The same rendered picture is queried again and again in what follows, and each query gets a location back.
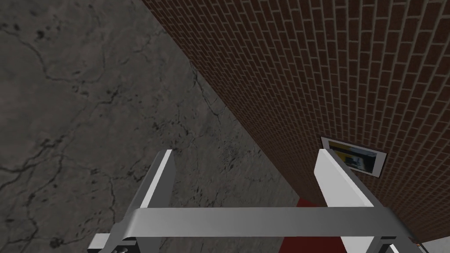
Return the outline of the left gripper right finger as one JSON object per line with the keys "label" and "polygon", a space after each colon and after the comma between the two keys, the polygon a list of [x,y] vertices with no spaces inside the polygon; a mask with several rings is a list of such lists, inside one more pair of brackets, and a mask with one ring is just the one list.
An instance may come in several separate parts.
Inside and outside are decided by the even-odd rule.
{"label": "left gripper right finger", "polygon": [[314,175],[328,207],[383,206],[331,149],[319,150]]}

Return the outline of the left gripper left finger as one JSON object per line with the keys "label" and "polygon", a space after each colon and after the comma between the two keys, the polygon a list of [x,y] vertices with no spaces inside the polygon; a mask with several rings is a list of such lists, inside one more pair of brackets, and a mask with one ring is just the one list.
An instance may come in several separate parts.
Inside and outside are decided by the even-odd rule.
{"label": "left gripper left finger", "polygon": [[173,150],[167,149],[158,152],[129,207],[168,207],[173,191],[175,174]]}

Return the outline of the red floor rug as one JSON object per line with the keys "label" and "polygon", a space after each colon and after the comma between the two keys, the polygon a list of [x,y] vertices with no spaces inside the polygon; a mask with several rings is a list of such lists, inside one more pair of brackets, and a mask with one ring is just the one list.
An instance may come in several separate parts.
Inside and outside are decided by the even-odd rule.
{"label": "red floor rug", "polygon": [[340,237],[285,237],[279,253],[347,253]]}

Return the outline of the white framed wall picture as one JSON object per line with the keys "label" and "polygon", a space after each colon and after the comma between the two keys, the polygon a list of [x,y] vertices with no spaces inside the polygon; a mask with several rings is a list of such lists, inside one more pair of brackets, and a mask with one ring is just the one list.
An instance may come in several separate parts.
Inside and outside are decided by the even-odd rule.
{"label": "white framed wall picture", "polygon": [[321,137],[324,149],[332,149],[352,170],[379,178],[387,153]]}

